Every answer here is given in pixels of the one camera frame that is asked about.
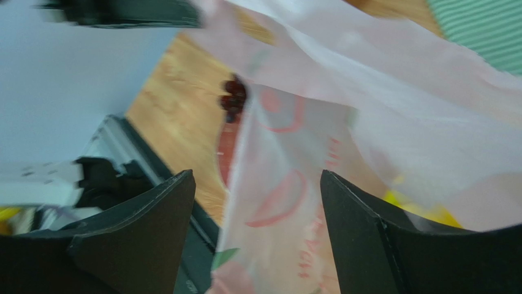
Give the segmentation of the pink plastic bag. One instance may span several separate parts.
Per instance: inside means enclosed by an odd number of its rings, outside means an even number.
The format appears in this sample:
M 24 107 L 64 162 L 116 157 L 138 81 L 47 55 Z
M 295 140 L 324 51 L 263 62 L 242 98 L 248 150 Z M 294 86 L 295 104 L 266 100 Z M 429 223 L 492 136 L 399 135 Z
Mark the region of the pink plastic bag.
M 196 1 L 188 31 L 247 102 L 210 293 L 342 293 L 328 170 L 473 232 L 521 226 L 521 78 L 407 20 L 342 1 Z

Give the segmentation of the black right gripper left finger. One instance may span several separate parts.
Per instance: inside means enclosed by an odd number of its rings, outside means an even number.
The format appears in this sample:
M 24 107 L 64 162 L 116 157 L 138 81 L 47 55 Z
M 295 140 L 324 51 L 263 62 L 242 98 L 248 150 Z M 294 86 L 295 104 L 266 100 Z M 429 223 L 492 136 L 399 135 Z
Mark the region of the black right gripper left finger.
M 152 202 L 138 196 L 60 230 L 2 236 L 1 292 L 135 293 L 145 262 L 128 256 L 124 227 Z

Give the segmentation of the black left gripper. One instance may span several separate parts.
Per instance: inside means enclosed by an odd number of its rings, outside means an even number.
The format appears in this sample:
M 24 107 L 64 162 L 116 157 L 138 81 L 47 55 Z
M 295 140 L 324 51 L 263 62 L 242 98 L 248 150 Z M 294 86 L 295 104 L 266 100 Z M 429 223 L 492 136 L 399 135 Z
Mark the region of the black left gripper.
M 55 22 L 103 28 L 200 28 L 199 10 L 190 1 L 62 0 L 40 1 L 37 8 Z

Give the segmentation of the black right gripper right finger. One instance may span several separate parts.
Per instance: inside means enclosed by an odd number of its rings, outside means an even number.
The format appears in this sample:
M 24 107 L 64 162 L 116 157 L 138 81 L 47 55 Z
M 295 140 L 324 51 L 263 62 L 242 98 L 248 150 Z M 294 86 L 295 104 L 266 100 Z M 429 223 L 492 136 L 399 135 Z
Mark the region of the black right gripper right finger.
M 521 226 L 473 232 L 411 213 L 336 173 L 320 179 L 342 293 L 520 293 Z

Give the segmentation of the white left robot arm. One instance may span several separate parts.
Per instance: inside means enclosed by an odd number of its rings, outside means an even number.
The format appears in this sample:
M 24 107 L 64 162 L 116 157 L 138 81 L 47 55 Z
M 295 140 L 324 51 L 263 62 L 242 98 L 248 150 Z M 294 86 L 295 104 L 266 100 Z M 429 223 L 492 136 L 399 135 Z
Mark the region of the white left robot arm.
M 199 25 L 189 1 L 2 1 L 1 206 L 72 206 L 96 127 Z

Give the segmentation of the purple grape bunch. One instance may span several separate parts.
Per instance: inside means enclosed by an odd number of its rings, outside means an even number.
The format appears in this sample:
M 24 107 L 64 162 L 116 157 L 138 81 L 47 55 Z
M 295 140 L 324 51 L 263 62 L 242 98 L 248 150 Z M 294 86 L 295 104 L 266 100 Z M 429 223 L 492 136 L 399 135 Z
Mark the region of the purple grape bunch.
M 223 82 L 222 90 L 226 92 L 219 99 L 221 108 L 226 112 L 226 123 L 234 123 L 243 112 L 247 92 L 246 87 L 240 76 L 233 74 L 230 80 Z

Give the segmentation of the yellow banana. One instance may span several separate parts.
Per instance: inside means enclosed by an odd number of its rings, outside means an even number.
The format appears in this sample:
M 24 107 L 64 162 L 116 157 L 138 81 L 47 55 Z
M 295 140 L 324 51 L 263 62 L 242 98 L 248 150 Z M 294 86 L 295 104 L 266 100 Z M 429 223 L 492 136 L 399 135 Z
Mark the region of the yellow banana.
M 408 213 L 414 214 L 415 216 L 411 217 L 410 220 L 419 230 L 428 230 L 427 222 L 420 220 L 421 218 L 428 219 L 439 224 L 448 225 L 450 227 L 463 228 L 463 226 L 453 217 L 450 211 L 441 205 L 430 207 L 422 206 L 409 199 L 404 194 L 393 189 L 388 189 L 384 193 L 382 199 L 389 204 L 407 211 Z

